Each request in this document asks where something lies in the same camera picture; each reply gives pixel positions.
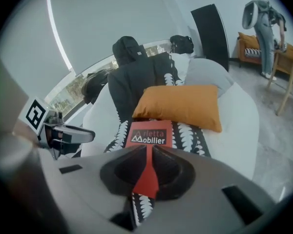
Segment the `wooden table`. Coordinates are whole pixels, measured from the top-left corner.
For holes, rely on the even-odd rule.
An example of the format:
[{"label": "wooden table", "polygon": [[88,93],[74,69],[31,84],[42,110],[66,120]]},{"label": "wooden table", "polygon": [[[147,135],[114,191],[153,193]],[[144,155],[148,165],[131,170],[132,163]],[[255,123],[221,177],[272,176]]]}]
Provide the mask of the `wooden table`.
[{"label": "wooden table", "polygon": [[286,93],[283,97],[282,103],[276,113],[279,116],[284,109],[285,103],[287,102],[287,99],[288,99],[290,92],[292,90],[292,87],[293,87],[293,60],[288,58],[286,56],[286,54],[284,54],[282,52],[276,52],[274,64],[273,64],[273,69],[272,69],[272,75],[269,79],[267,89],[269,89],[270,84],[272,82],[272,78],[274,77],[277,69],[283,71],[284,73],[290,74],[287,91],[286,91]]}]

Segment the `tiled floor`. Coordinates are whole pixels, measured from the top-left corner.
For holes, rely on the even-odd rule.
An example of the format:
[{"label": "tiled floor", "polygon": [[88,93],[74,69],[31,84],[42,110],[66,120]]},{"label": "tiled floor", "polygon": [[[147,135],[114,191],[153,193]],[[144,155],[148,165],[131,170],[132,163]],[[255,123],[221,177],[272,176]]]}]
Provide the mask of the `tiled floor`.
[{"label": "tiled floor", "polygon": [[275,114],[285,89],[287,75],[266,90],[268,80],[261,77],[260,67],[231,63],[229,73],[254,99],[260,118],[256,167],[253,181],[264,188],[275,201],[293,192],[293,91],[283,113]]}]

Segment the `jeans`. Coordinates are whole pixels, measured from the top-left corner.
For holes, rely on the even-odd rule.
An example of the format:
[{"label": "jeans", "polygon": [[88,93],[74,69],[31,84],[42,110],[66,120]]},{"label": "jeans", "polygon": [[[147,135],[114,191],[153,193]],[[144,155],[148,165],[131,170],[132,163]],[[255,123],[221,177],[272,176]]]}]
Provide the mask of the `jeans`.
[{"label": "jeans", "polygon": [[262,72],[271,74],[273,67],[273,33],[269,23],[268,14],[258,14],[257,23],[254,26],[262,58]]}]

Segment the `chair leg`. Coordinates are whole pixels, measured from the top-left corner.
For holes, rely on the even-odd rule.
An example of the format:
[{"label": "chair leg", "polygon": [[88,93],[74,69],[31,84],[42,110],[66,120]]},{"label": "chair leg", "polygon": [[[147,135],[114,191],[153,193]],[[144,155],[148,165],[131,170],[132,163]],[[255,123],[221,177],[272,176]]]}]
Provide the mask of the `chair leg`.
[{"label": "chair leg", "polygon": [[283,108],[285,106],[285,103],[287,102],[287,99],[288,99],[288,97],[290,95],[290,92],[292,90],[292,87],[293,87],[293,63],[292,63],[292,67],[291,67],[291,73],[290,73],[290,78],[289,78],[289,84],[288,84],[287,91],[286,91],[286,93],[285,93],[285,95],[283,97],[282,103],[281,103],[281,105],[280,105],[280,107],[279,107],[279,109],[278,109],[278,111],[276,113],[278,116],[283,111]]},{"label": "chair leg", "polygon": [[277,70],[278,61],[279,61],[279,54],[277,53],[276,56],[275,56],[275,59],[274,59],[272,75],[270,76],[270,79],[269,79],[269,82],[268,82],[268,85],[267,85],[267,89],[269,89],[269,87],[270,87],[270,85],[272,83],[272,78],[274,77],[275,72]]}]

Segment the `sneaker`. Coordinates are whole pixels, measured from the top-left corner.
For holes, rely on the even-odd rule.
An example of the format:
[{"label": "sneaker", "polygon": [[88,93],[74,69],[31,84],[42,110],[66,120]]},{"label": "sneaker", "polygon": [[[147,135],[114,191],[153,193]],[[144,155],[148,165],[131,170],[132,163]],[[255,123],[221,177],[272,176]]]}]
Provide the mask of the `sneaker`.
[{"label": "sneaker", "polygon": [[[266,73],[266,74],[265,74],[265,77],[266,77],[267,79],[270,79],[271,75],[268,74],[268,73]],[[272,78],[272,80],[273,80],[273,81],[276,81],[277,78],[274,76],[274,77]]]}]

